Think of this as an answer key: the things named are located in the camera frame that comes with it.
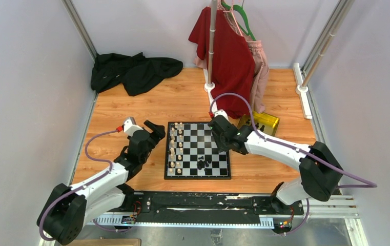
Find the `black white chess board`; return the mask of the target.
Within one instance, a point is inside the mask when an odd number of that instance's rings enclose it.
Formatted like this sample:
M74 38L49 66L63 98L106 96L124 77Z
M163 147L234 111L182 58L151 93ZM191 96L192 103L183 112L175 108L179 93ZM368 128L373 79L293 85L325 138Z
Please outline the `black white chess board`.
M186 121L183 124L183 164L182 174L167 175L167 145L169 143L169 122L167 129L167 143L165 148L166 180L197 180L197 179L231 179L231 159L229 152L219 152L207 122ZM211 156L212 163L208 168L197 169L197 161L201 156Z

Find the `yellow metal tin box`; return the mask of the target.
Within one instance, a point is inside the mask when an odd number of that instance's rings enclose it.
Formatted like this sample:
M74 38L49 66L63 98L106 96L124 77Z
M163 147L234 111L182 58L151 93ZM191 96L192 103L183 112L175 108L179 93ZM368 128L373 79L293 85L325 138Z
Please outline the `yellow metal tin box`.
M254 116L254 122L256 128L270 136L275 136L280 119L279 117L267 114L265 112L258 113L256 111L253 111L253 116ZM251 126L252 121L250 115L244 115L240 118L237 128L240 128L242 126Z

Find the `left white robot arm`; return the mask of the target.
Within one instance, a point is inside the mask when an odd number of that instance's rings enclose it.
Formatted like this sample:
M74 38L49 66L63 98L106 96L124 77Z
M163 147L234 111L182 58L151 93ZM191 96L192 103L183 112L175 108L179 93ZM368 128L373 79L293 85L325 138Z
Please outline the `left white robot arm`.
M129 140L114 161L88 153L89 144L107 132L87 142L85 155L93 161L106 162L108 167L81 182L70 186L60 183L53 188L36 222L43 240L70 244L87 223L101 214L115 208L127 212L134 207L134 190L127 181L142 170L152 150L166 136L163 125L148 120L144 124L141 127L133 117L128 117L121 126L108 132L124 132Z

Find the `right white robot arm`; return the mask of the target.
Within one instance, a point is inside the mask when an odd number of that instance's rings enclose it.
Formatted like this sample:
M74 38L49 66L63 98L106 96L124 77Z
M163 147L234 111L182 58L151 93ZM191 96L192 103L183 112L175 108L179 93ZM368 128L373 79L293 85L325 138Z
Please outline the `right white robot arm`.
M270 207L277 214L283 214L291 204L303 199L328 201L342 177L341 165L322 142L298 144L252 126L237 128L223 115L213 117L208 126L219 150L264 156L299 172L299 178L281 182L271 193Z

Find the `white chess pieces rows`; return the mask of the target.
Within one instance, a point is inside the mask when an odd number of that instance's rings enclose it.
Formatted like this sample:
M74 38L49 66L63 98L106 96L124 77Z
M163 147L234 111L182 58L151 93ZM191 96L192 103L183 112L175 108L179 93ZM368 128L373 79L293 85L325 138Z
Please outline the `white chess pieces rows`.
M169 122L169 134L167 145L167 175L182 174L183 162L183 124L181 122Z

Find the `black chess pieces cluster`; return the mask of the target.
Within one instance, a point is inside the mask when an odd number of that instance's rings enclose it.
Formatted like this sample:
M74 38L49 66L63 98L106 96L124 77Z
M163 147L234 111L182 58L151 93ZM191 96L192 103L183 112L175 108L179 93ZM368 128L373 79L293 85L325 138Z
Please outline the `black chess pieces cluster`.
M211 156L201 156L198 158L197 161L197 169L202 170L204 168L208 168L211 163L212 163Z

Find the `pink garment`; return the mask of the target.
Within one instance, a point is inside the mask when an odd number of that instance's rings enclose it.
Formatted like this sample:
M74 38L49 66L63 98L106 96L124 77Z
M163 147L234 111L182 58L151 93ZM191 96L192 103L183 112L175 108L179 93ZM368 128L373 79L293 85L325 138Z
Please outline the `pink garment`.
M241 34L238 30L236 23L233 18L225 11L224 7L220 4L220 1L217 3L217 8L224 12L224 15L229 23L230 27L240 36L243 36L248 44L248 48L252 53L253 60L255 63L254 69L254 79L251 88L250 95L250 105L254 111L261 113L265 110L265 105L263 103L263 97L268 83L269 76L269 66L267 57L263 50L262 42L260 40L252 41L250 37L245 34Z

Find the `white clothes rack stand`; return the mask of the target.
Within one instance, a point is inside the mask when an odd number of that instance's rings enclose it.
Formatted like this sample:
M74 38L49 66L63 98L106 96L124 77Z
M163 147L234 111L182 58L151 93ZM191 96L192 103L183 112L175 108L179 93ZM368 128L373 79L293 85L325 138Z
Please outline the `white clothes rack stand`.
M217 16L217 3L218 1L211 1L211 14L210 14L210 26L209 26L209 50L208 50L208 65L207 69L204 70L204 76L206 82L204 84L204 90L208 95L209 103L211 109L210 112L214 113L217 111L217 106L215 100L211 94L212 90L215 88L215 84L212 82L212 72L213 72L213 56L214 56L214 38L216 31L216 16Z

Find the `black cloth pile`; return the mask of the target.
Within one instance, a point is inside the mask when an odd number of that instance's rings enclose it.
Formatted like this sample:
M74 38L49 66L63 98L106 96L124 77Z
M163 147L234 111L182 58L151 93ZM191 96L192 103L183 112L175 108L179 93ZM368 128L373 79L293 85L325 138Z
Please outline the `black cloth pile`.
M169 57L145 57L142 52L133 55L99 54L91 75L91 89L96 93L122 84L129 96L144 94L164 79L178 75L183 62Z

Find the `red shirt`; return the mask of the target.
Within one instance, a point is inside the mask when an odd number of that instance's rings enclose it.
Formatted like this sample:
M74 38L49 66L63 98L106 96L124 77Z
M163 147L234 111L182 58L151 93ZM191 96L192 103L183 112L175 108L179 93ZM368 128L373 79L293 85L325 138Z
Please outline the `red shirt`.
M208 62L211 8L205 7L188 40L197 45L196 55ZM255 62L244 37L228 24L224 13L217 10L216 31L213 43L212 82L215 98L223 93L236 93L247 101L254 77Z

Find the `right white rack foot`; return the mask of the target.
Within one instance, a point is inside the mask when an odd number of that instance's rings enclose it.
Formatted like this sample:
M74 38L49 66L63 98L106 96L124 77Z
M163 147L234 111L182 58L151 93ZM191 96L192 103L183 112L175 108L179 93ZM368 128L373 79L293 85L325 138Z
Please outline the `right white rack foot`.
M334 40L353 3L353 0L338 1L303 65L300 63L293 63L293 72L296 82L295 92L299 96L303 117L305 119L313 118L310 105L309 82Z

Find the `green clothes hanger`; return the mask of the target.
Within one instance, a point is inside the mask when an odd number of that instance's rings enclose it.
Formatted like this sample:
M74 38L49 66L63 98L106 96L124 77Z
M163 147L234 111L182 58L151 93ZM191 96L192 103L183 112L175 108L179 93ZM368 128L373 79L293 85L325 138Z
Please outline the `green clothes hanger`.
M233 18L234 22L236 23L236 25L238 27L239 32L241 34L245 34L248 37L250 37L250 39L252 41L256 41L256 38L255 38L255 36L250 28L250 25L249 25L248 16L247 16L245 10L243 9L243 5L237 5L237 4L234 4L233 2L229 5L225 1L220 1L220 4L224 7L225 11L227 11L229 13L229 15ZM241 20L244 24L243 26L235 18L235 15L234 15L235 12L240 15Z

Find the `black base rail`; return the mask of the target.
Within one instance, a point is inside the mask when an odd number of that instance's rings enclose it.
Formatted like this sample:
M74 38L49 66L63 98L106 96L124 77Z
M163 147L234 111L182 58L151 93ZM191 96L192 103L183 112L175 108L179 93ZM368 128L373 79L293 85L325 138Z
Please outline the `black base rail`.
M275 205L269 194L138 191L130 206L111 209L110 224L135 226L275 228L304 214L302 202Z

